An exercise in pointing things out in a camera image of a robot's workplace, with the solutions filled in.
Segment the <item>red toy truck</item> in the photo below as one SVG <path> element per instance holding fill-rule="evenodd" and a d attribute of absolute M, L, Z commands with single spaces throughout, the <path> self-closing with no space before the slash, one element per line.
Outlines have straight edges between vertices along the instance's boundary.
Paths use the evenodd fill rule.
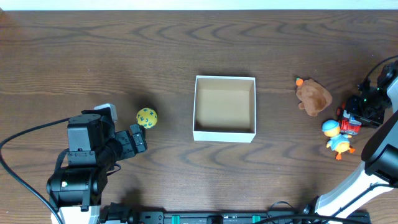
<path fill-rule="evenodd" d="M 338 122 L 340 124 L 340 132 L 344 134 L 357 135 L 361 129 L 362 123 L 358 121 L 351 113 L 345 110 L 343 103 L 336 110 Z"/>

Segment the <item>orange duck toy blue hat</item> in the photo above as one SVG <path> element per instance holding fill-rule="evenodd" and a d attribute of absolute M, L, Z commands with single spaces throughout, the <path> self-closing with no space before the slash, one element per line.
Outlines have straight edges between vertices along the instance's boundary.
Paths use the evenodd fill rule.
<path fill-rule="evenodd" d="M 342 134 L 339 122 L 335 120 L 327 120 L 322 124 L 322 132 L 325 136 L 329 137 L 329 141 L 326 143 L 326 147 L 335 151 L 335 159 L 342 160 L 342 153 L 348 151 L 350 154 L 355 152 L 355 149 L 351 147 L 349 139 L 352 135 Z"/>

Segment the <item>brown plush toy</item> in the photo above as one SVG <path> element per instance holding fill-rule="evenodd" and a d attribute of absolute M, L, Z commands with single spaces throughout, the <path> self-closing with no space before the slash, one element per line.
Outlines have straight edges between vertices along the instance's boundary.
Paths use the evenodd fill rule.
<path fill-rule="evenodd" d="M 309 116 L 317 116 L 332 103 L 331 93 L 313 79 L 296 78 L 296 96 L 300 100 L 298 108 Z"/>

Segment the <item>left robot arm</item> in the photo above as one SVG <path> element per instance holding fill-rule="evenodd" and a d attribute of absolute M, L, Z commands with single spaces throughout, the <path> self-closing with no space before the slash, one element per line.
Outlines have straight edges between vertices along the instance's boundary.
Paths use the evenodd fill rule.
<path fill-rule="evenodd" d="M 147 150 L 144 127 L 115 130 L 110 115 L 94 112 L 74 116 L 67 126 L 69 148 L 59 155 L 68 165 L 57 167 L 47 182 L 50 204 L 64 223 L 104 223 L 102 192 L 118 161 Z"/>

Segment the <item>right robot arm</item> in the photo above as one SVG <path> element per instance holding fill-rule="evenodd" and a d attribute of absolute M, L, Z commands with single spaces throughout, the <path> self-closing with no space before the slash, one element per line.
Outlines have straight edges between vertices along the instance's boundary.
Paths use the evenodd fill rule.
<path fill-rule="evenodd" d="M 397 188 L 397 62 L 385 65 L 377 78 L 373 99 L 364 108 L 376 109 L 384 102 L 392 116 L 369 139 L 359 167 L 339 186 L 317 198 L 313 213 L 346 218 L 380 194 Z"/>

